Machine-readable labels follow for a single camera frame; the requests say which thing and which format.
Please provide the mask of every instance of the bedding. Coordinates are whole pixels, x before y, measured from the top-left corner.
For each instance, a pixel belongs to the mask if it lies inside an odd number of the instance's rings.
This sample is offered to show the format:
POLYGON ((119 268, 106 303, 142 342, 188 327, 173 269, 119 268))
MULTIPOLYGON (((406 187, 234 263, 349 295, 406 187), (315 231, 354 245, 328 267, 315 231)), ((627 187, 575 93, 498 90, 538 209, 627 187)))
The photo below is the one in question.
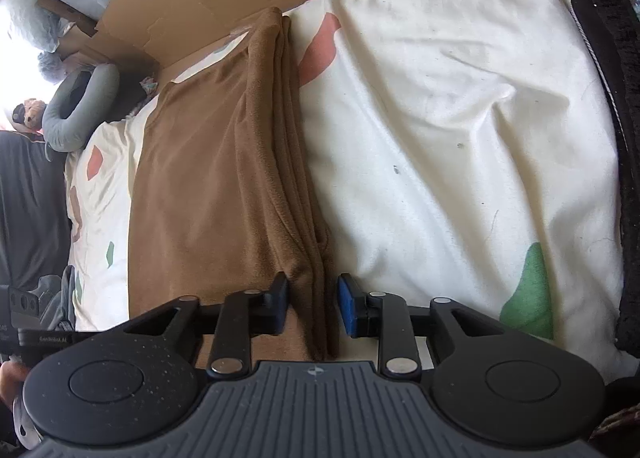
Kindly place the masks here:
MULTIPOLYGON (((289 14, 308 164, 336 271, 414 305, 452 297, 612 380, 638 365, 613 343, 616 146, 569 4, 311 0, 289 14)), ((80 329, 128 317, 130 196, 156 104, 102 124, 67 159, 80 329)), ((343 341, 340 355, 375 360, 375 341, 343 341)))

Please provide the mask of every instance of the bed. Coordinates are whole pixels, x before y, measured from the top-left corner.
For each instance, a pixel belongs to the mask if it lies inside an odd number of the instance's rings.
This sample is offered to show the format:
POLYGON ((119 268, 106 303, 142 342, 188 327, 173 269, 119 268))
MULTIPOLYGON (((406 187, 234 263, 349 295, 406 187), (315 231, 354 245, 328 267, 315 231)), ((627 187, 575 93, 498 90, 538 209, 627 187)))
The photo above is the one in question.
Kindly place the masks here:
MULTIPOLYGON (((289 15, 336 270, 409 304, 452 297, 612 380, 638 365, 613 342, 623 283, 616 144, 569 4, 311 0, 289 15)), ((67 157, 79 330, 129 317, 129 211, 157 101, 102 124, 67 157)), ((341 358, 373 358, 374 342, 342 342, 341 358)))

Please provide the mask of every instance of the stain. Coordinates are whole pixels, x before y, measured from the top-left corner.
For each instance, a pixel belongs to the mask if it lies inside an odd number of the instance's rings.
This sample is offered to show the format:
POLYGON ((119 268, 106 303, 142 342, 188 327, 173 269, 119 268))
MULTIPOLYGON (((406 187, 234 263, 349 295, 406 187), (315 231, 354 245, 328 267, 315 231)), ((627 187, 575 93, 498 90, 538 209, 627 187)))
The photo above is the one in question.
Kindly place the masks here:
POLYGON ((494 227, 495 227, 495 218, 498 217, 498 212, 500 212, 500 209, 496 210, 495 214, 494 214, 494 219, 492 219, 491 221, 491 229, 489 230, 489 235, 484 239, 484 242, 486 243, 489 238, 491 237, 491 235, 494 233, 494 227))
POLYGON ((82 216, 80 215, 80 202, 78 201, 78 190, 74 185, 71 187, 69 191, 69 199, 71 201, 71 211, 73 212, 73 217, 76 220, 76 224, 78 225, 78 229, 76 233, 71 238, 71 240, 75 243, 78 239, 80 239, 80 233, 82 232, 82 216))

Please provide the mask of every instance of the stuffed toy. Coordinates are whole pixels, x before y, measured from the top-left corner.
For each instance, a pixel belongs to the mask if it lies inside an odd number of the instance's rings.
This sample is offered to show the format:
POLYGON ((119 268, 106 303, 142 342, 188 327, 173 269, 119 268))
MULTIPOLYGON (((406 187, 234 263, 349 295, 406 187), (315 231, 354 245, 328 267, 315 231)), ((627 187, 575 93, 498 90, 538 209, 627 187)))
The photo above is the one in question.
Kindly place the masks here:
POLYGON ((42 129, 42 115, 47 107, 41 100, 35 98, 27 98, 23 104, 18 104, 12 116, 14 123, 21 123, 32 131, 42 129))

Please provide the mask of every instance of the brown fleece blanket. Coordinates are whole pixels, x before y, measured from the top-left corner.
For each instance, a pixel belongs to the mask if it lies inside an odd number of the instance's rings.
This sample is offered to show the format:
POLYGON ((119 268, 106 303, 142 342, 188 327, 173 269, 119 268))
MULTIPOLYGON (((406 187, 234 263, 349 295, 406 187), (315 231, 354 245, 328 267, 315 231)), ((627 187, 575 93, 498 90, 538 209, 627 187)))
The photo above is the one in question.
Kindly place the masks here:
POLYGON ((332 354, 337 341, 327 225, 306 167, 289 18, 261 14, 220 62, 169 84, 145 128, 129 226, 129 311, 180 295, 203 303, 292 286, 286 332, 255 359, 332 354))

